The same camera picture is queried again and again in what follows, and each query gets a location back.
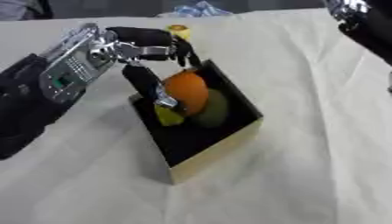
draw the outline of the yellow fruit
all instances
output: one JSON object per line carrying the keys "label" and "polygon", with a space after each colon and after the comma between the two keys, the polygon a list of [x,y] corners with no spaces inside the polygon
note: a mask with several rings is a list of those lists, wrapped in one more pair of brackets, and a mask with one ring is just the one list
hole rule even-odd
{"label": "yellow fruit", "polygon": [[157,114],[157,118],[162,124],[162,126],[174,126],[180,125],[184,122],[184,117],[177,114],[176,112],[170,110],[169,108],[163,108],[158,105],[154,105],[155,113]]}
{"label": "yellow fruit", "polygon": [[164,81],[164,88],[168,95],[185,105],[187,116],[199,113],[207,103],[207,85],[193,71],[173,75]]}

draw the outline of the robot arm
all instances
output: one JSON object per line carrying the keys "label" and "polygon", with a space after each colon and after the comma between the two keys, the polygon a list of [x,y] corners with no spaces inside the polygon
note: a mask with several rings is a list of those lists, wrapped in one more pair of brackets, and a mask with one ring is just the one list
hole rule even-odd
{"label": "robot arm", "polygon": [[339,29],[392,66],[392,2],[324,0]]}
{"label": "robot arm", "polygon": [[182,67],[189,61],[200,66],[192,46],[169,32],[131,27],[101,31],[96,24],[84,24],[58,45],[1,72],[0,159],[13,156],[39,137],[116,62],[126,65],[123,75],[143,97],[181,109],[140,60],[177,60]]}

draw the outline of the white tablecloth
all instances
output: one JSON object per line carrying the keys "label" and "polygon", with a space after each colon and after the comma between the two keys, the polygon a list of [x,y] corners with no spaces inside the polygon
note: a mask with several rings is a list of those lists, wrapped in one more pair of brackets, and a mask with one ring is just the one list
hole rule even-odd
{"label": "white tablecloth", "polygon": [[[200,19],[0,23],[0,68],[84,22],[186,24],[265,114],[258,136],[181,185],[127,102],[117,66],[23,152],[0,162],[0,223],[390,223],[389,67],[337,31],[325,10]],[[148,65],[161,77],[171,62]]]}

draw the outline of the orange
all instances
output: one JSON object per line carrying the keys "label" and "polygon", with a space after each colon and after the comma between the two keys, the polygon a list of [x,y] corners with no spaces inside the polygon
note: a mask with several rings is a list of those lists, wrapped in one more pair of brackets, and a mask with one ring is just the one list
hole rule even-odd
{"label": "orange", "polygon": [[187,116],[199,113],[207,103],[207,85],[193,71],[173,75],[164,81],[164,88],[168,95],[185,104]]}

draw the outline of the black glove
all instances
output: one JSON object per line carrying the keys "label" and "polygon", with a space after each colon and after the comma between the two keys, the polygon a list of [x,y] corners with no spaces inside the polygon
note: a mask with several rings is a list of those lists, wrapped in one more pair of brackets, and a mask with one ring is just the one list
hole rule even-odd
{"label": "black glove", "polygon": [[107,30],[115,32],[122,42],[134,42],[136,46],[172,46],[175,45],[177,51],[169,56],[151,55],[142,56],[142,60],[177,60],[184,67],[186,59],[193,67],[200,67],[199,57],[194,52],[191,44],[178,36],[172,36],[168,31],[156,29],[144,29],[134,27],[109,27]]}
{"label": "black glove", "polygon": [[46,99],[39,75],[47,66],[44,58],[31,54],[0,73],[0,159],[21,151],[83,95],[64,104]]}

